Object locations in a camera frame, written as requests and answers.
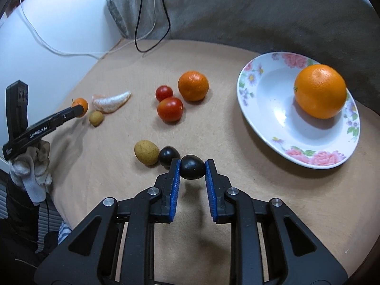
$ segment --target table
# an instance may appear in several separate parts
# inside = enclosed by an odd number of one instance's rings
[[[140,47],[153,43],[142,41]],[[133,152],[137,141],[148,139],[159,148],[172,145],[182,156],[213,158],[219,173],[253,198],[281,198],[351,275],[380,234],[380,117],[358,103],[360,141],[338,168],[313,170],[284,159],[249,127],[236,99],[238,75],[257,55],[193,41],[164,41],[144,55],[130,45],[106,55],[61,108],[72,98],[90,100],[94,93],[130,90],[133,96],[97,128],[87,118],[76,119],[46,137],[52,197],[62,217],[75,227],[103,198],[123,200],[152,186],[165,169],[144,166]],[[168,84],[179,96],[178,78],[188,70],[204,73],[210,91],[201,104],[184,103],[178,124],[165,124],[156,113],[155,89]],[[174,222],[156,226],[156,280],[227,284],[229,239],[229,226],[212,222],[204,178],[182,179]]]

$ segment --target plate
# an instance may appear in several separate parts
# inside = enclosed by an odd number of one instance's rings
[[[298,165],[328,169],[355,151],[360,118],[348,90],[342,111],[331,119],[313,118],[299,107],[293,84],[312,64],[319,63],[290,52],[258,56],[239,75],[237,99],[250,126],[273,150]]]

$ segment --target silver screw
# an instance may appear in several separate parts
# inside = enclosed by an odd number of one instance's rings
[[[111,197],[107,197],[103,200],[103,205],[105,205],[106,207],[110,207],[112,206],[113,204],[115,203],[115,200]]]
[[[239,190],[236,188],[236,187],[230,187],[228,190],[227,190],[227,193],[230,194],[230,195],[236,195],[239,193]]]
[[[149,190],[148,190],[148,194],[149,195],[157,195],[158,193],[160,192],[160,190],[156,187],[151,187]]]
[[[273,198],[271,201],[272,205],[275,207],[280,207],[282,206],[282,200],[280,198]]]

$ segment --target gloved hand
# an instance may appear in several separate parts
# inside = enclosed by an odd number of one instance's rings
[[[39,141],[26,152],[9,161],[11,179],[22,190],[26,190],[34,205],[46,199],[47,186],[52,183],[49,172],[50,143]]]

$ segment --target triangular cutout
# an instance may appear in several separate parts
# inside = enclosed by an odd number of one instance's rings
[[[89,256],[100,222],[100,216],[94,218],[92,222],[88,224],[88,226],[69,245],[69,251],[83,256]]]
[[[294,255],[300,257],[316,250],[315,245],[299,229],[299,227],[294,224],[291,218],[286,217],[284,219],[284,223],[289,234],[291,248],[293,249]]]

